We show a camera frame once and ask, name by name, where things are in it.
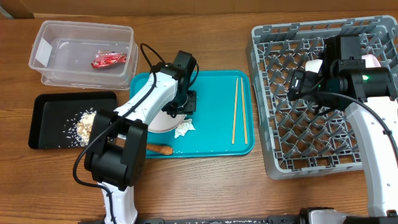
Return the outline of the white tissue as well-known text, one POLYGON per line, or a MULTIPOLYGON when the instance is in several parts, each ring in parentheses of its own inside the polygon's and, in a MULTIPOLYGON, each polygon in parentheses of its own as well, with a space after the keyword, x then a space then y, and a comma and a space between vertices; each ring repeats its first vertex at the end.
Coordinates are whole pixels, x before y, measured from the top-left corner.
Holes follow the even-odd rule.
POLYGON ((192 119, 183 120, 176 128, 174 138, 186 135, 188 131, 194 131, 195 127, 192 124, 192 119))

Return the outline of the red snack wrapper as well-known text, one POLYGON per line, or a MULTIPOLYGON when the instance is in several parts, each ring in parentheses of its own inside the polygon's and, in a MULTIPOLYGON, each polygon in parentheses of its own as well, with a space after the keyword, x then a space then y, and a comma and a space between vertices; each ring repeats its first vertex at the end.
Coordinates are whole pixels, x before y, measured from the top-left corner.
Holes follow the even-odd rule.
POLYGON ((118 53, 113 51, 99 50, 95 55, 95 59, 91 62, 93 68, 108 68, 120 63, 126 63, 127 55, 125 53, 118 53))

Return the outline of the food scraps and rice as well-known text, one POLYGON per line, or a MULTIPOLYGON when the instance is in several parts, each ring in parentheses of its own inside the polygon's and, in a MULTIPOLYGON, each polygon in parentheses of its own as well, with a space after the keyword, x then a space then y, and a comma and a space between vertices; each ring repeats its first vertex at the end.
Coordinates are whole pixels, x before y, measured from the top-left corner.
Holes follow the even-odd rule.
POLYGON ((85 147, 88 145, 93 121, 97 111, 94 108, 76 112, 65 121, 62 134, 67 142, 67 147, 85 147))

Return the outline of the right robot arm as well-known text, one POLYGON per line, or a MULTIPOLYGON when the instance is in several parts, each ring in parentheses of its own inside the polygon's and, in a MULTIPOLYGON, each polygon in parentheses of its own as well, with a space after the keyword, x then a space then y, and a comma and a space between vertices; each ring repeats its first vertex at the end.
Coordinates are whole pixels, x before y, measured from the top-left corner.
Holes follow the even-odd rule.
POLYGON ((389 69, 363 57, 360 44, 358 35, 328 38, 320 65, 294 71, 288 99, 345 112, 363 163, 368 215, 304 208, 302 223, 397 223, 397 88, 389 69))

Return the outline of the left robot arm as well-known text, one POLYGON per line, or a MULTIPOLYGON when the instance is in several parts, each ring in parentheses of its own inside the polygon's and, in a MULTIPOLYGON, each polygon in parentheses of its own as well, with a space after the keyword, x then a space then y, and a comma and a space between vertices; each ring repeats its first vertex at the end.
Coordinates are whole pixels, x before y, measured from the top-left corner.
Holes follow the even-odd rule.
POLYGON ((197 94, 190 87, 198 71, 193 55, 179 51, 172 63, 153 66, 146 84, 127 103, 97 112, 81 158, 92 187, 102 190, 103 223, 136 222, 133 186, 145 163, 149 125, 160 112, 169 118, 195 112, 197 94))

